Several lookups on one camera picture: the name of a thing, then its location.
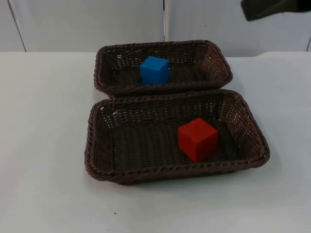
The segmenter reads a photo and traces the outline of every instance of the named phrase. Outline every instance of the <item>white table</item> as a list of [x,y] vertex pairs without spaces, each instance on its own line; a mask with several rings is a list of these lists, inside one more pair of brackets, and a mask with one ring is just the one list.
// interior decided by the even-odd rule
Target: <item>white table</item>
[[0,53],[0,232],[310,233],[311,53],[228,58],[261,168],[120,186],[84,168],[94,53]]

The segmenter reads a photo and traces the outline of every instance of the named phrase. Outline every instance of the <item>cube face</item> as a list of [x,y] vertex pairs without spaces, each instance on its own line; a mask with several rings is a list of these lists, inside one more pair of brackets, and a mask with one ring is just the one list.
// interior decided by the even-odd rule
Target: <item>cube face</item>
[[217,151],[218,132],[203,119],[197,118],[178,129],[179,148],[194,162]]
[[169,61],[166,59],[149,56],[139,70],[143,85],[163,84],[169,80]]

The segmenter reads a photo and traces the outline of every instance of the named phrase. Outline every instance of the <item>brown wicker basket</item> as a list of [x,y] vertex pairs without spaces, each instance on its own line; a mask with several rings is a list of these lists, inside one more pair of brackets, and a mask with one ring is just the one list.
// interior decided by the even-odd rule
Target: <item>brown wicker basket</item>
[[[169,60],[168,83],[141,84],[139,66],[150,55]],[[97,53],[94,71],[96,89],[112,98],[219,89],[231,80],[228,63],[207,40],[106,46]]]
[[[197,117],[218,130],[219,148],[194,163],[178,148],[177,129]],[[100,181],[206,176],[259,167],[270,157],[246,102],[229,90],[103,100],[88,123],[85,166]]]

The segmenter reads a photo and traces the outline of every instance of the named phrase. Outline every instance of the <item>blue cube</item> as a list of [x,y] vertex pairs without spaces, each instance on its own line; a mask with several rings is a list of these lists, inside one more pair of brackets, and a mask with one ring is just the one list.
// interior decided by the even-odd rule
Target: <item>blue cube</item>
[[156,85],[169,81],[169,61],[149,56],[139,67],[141,83]]

